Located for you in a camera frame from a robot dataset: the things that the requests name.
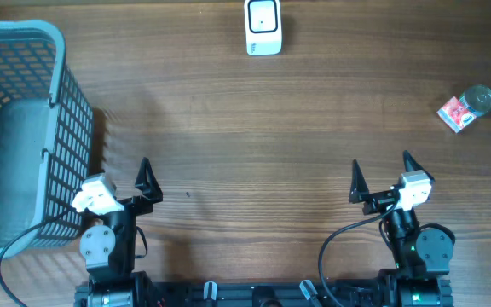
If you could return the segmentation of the red tissue packet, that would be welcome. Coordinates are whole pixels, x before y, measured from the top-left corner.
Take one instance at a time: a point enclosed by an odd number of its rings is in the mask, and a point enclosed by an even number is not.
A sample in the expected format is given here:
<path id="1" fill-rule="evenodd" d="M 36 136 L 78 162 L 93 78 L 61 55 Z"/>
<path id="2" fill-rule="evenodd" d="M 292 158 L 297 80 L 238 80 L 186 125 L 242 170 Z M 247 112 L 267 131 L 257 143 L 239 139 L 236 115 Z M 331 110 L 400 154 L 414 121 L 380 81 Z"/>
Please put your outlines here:
<path id="1" fill-rule="evenodd" d="M 452 97 L 438 111 L 441 120 L 455 133 L 461 132 L 477 116 L 457 97 Z"/>

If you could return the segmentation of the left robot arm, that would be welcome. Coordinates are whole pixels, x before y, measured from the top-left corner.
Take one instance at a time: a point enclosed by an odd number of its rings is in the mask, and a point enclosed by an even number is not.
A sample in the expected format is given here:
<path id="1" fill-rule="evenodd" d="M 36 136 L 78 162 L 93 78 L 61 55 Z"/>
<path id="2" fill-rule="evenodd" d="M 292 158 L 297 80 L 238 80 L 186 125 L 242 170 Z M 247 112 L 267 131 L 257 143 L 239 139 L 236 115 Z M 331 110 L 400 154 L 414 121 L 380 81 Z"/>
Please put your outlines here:
<path id="1" fill-rule="evenodd" d="M 136 219 L 153 211 L 163 200 L 163 192 L 144 158 L 135 188 L 141 193 L 127 199 L 116 198 L 116 186 L 102 172 L 88 177 L 72 201 L 80 213 L 102 220 L 86 229 L 79 251 L 85 260 L 89 280 L 76 287 L 76 306 L 165 306 L 160 290 L 144 271 L 135 272 L 135 261 L 146 257 L 136 253 L 136 237 L 146 242 Z"/>

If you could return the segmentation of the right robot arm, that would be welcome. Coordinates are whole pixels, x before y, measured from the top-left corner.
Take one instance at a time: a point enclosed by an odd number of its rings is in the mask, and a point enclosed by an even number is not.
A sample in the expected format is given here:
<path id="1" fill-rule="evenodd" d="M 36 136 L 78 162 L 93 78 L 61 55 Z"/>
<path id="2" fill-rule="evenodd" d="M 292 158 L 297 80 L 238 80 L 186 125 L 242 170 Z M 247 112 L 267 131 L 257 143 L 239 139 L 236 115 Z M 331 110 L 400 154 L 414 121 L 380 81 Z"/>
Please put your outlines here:
<path id="1" fill-rule="evenodd" d="M 455 235 L 437 223 L 420 224 L 415 208 L 430 199 L 435 183 L 413 156 L 403 153 L 405 172 L 397 184 L 371 193 L 359 163 L 352 163 L 349 202 L 362 203 L 363 214 L 379 218 L 378 230 L 395 267 L 371 280 L 346 281 L 335 289 L 349 306 L 451 306 L 450 272 Z"/>

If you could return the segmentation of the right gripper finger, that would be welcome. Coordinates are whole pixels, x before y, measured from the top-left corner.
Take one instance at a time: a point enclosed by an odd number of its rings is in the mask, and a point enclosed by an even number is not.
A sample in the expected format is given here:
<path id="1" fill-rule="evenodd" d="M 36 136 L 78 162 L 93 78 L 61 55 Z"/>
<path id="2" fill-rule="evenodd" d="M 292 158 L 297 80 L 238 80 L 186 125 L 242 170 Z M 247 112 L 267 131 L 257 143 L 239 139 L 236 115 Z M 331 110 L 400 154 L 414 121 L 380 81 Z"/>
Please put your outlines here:
<path id="1" fill-rule="evenodd" d="M 407 150 L 403 151 L 402 156 L 406 172 L 423 171 L 431 182 L 435 181 L 435 178 L 423 166 L 421 166 Z"/>
<path id="2" fill-rule="evenodd" d="M 349 189 L 349 203 L 365 202 L 369 195 L 366 180 L 356 159 L 352 162 L 352 179 Z"/>

